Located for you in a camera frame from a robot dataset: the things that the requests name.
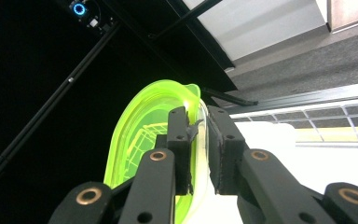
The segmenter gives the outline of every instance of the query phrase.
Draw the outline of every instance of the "gray carpet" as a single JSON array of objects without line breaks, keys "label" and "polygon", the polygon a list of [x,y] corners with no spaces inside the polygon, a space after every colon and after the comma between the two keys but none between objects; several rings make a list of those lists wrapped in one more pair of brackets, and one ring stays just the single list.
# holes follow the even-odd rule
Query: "gray carpet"
[{"label": "gray carpet", "polygon": [[[247,100],[263,100],[358,83],[358,35],[232,78]],[[230,103],[218,101],[221,106]]]}]

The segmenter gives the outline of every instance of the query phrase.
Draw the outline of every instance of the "green plastic container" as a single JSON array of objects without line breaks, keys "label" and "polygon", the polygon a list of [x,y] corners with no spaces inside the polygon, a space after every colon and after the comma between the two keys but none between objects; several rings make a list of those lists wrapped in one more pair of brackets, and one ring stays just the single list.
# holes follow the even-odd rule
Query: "green plastic container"
[{"label": "green plastic container", "polygon": [[[104,184],[113,189],[135,176],[143,154],[154,148],[157,134],[167,133],[169,111],[185,106],[190,123],[194,123],[199,105],[200,88],[194,84],[161,80],[141,90],[124,110],[113,133]],[[195,150],[192,153],[191,173],[195,174]],[[185,219],[191,201],[191,195],[176,197],[175,223]]]}]

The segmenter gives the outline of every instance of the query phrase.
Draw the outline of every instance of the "neon green plastic object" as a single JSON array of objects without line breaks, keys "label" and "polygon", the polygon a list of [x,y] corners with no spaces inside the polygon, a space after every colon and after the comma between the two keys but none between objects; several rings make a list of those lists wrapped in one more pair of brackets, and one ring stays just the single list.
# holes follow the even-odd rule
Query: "neon green plastic object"
[{"label": "neon green plastic object", "polygon": [[[104,184],[113,189],[135,176],[143,154],[154,148],[157,134],[167,133],[169,111],[185,106],[190,123],[194,123],[199,105],[200,88],[194,84],[161,80],[141,90],[127,105],[113,133]],[[191,173],[194,171],[192,160]],[[185,219],[191,201],[191,195],[176,197],[175,223]]]}]

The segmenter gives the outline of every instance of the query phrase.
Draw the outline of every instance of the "gray floor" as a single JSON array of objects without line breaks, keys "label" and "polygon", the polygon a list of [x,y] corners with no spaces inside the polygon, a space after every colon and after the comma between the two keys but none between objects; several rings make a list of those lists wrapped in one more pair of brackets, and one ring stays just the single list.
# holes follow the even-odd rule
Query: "gray floor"
[{"label": "gray floor", "polygon": [[[271,99],[357,84],[358,35],[233,76],[231,79],[239,90],[229,94],[247,100]],[[221,106],[230,105],[222,101],[218,103]]]}]

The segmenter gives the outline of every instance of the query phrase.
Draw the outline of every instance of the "transparent green plastic lid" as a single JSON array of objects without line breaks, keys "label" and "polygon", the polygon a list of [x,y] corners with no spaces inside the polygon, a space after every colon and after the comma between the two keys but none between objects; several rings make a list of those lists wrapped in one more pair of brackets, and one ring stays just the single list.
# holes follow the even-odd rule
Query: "transparent green plastic lid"
[{"label": "transparent green plastic lid", "polygon": [[[157,134],[167,133],[169,111],[184,106],[190,123],[194,123],[199,105],[200,88],[194,84],[161,80],[141,90],[127,105],[113,132],[104,184],[113,189],[135,176],[144,153],[154,148]],[[191,173],[195,174],[195,160],[191,163]],[[191,201],[191,195],[176,197],[175,223],[182,223]]]}]

